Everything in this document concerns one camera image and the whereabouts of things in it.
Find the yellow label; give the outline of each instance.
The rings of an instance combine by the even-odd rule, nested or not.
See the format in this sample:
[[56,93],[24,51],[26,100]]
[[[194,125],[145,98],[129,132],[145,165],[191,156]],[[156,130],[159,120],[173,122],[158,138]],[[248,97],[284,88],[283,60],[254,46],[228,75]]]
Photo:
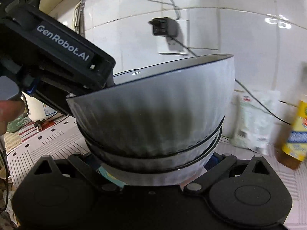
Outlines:
[[303,101],[300,101],[291,135],[282,150],[300,161],[307,155],[307,103]]

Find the red logo on packet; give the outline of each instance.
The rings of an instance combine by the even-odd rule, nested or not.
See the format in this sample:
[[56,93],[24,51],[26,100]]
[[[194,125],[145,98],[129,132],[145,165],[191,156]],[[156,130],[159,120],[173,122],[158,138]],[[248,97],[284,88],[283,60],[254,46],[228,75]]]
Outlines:
[[307,129],[307,118],[303,118],[303,126]]
[[248,96],[244,96],[244,97],[243,97],[243,100],[246,101],[246,102],[251,101],[251,99],[250,99]]

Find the brown bottle bottom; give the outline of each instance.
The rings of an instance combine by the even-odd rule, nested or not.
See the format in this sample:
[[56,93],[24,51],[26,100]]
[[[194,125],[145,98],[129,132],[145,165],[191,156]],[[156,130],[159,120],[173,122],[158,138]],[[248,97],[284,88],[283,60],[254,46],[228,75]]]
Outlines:
[[289,156],[285,152],[283,152],[281,149],[275,148],[275,156],[278,162],[281,164],[287,166],[288,168],[292,170],[296,170],[300,164],[301,161],[293,158],[292,156]]

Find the human hand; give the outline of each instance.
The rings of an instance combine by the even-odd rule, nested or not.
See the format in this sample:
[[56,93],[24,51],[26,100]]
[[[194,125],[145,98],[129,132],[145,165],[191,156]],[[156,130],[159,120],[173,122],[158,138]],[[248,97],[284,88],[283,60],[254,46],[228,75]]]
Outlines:
[[7,123],[18,118],[24,110],[25,104],[21,99],[0,101],[0,136],[6,133]]

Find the bowl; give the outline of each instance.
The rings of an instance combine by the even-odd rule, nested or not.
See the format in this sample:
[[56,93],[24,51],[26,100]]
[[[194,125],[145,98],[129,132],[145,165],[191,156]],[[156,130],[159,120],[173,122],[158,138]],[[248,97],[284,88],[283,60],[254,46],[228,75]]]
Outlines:
[[82,130],[137,157],[176,153],[213,132],[231,102],[230,54],[186,58],[114,76],[113,87],[67,99]]
[[204,151],[208,149],[210,144],[216,141],[219,132],[222,131],[222,123],[223,121],[221,121],[221,123],[214,132],[212,132],[208,137],[206,137],[203,141],[199,142],[197,145],[194,145],[188,149],[182,150],[174,154],[148,158],[137,158],[117,155],[115,153],[105,150],[88,136],[83,136],[85,138],[85,142],[89,150],[101,161],[105,161],[107,163],[115,165],[116,167],[135,172],[164,171],[180,167],[202,155],[202,153],[204,153]]
[[101,163],[101,166],[112,176],[114,176],[119,181],[124,182],[127,185],[132,186],[168,186],[180,184],[183,181],[191,178],[197,173],[201,172],[204,165],[212,157],[214,150],[220,141],[222,136],[222,130],[220,130],[219,135],[216,140],[210,144],[208,150],[195,159],[181,167],[176,169],[170,169],[164,172],[142,172],[136,173],[127,170],[119,169],[112,164],[107,164],[105,162]]

